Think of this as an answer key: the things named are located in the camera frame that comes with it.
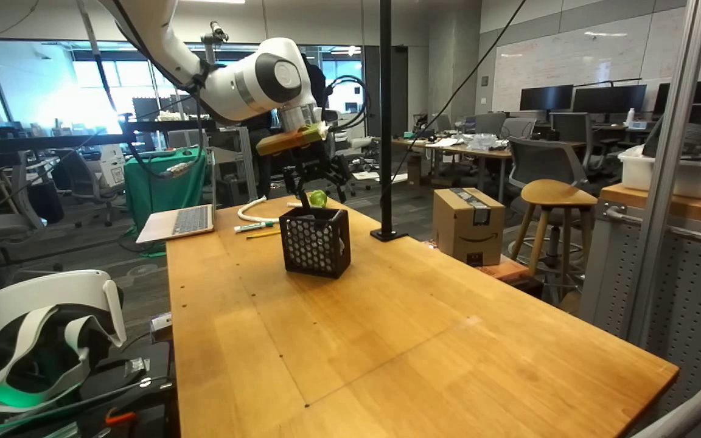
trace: black plastic crate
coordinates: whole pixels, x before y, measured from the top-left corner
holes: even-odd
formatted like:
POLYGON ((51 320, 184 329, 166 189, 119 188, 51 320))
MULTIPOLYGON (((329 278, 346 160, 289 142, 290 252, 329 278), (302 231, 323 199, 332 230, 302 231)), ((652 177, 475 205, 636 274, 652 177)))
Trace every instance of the black plastic crate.
POLYGON ((294 208, 281 216, 286 271, 340 278, 351 264, 348 212, 294 208))

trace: white vr headset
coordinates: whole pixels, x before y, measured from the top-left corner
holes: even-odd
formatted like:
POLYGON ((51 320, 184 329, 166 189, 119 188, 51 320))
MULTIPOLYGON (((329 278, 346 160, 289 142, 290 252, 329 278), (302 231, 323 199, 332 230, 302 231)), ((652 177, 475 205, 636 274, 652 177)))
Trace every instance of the white vr headset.
POLYGON ((5 327, 11 332, 17 329, 17 334, 14 346, 7 346, 8 350, 12 350, 12 355, 0 368, 0 412, 39 409, 80 386, 90 373, 89 347, 82 346, 83 334, 87 330, 101 333, 116 347, 126 341, 117 286, 106 272, 94 269, 37 277, 3 288, 0 290, 0 333, 5 327), (14 388, 8 383, 11 371, 37 346, 42 329, 51 318, 61 316, 62 306, 72 306, 73 313, 78 310, 89 313, 88 316, 61 324, 62 341, 77 355, 77 364, 66 370, 50 388, 43 388, 44 391, 14 388), (96 316, 108 314, 115 333, 108 333, 103 327, 110 326, 109 319, 105 324, 96 316))

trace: black stand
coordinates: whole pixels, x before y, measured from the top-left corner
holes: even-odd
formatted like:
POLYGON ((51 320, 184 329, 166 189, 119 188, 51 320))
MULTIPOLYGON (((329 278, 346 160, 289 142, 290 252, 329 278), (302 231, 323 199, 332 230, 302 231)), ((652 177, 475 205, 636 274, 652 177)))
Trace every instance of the black stand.
POLYGON ((393 230, 391 219, 391 0, 380 0, 380 224, 370 235, 390 242, 407 233, 393 230))

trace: green tablecloth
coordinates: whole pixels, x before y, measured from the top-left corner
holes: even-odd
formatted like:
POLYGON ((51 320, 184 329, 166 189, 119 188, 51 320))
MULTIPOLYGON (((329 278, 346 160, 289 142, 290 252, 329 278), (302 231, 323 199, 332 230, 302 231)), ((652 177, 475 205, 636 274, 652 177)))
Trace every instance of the green tablecloth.
MULTIPOLYGON (((154 172, 161 173, 175 164, 197 158, 197 153, 200 152, 198 147, 189 150, 191 155, 183 155, 182 151, 179 151, 172 157, 153 158, 150 163, 148 163, 147 158, 143 159, 154 172)), ((123 167, 126 183, 126 207, 131 213, 131 218, 134 219, 136 232, 139 233, 142 230, 151 213, 200 205, 206 169, 205 161, 202 160, 199 164, 191 167, 187 174, 179 178, 158 179, 150 176, 134 158, 127 161, 123 167)))

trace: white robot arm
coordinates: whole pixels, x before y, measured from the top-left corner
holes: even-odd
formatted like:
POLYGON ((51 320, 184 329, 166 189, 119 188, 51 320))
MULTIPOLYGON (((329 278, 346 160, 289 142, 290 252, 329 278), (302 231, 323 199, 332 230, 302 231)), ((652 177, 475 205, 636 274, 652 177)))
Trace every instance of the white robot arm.
POLYGON ((225 69, 194 55, 173 32, 178 0, 100 0, 120 31, 177 86, 198 91, 203 108, 223 125, 277 109, 284 130, 317 122, 301 53, 288 38, 270 38, 225 69))

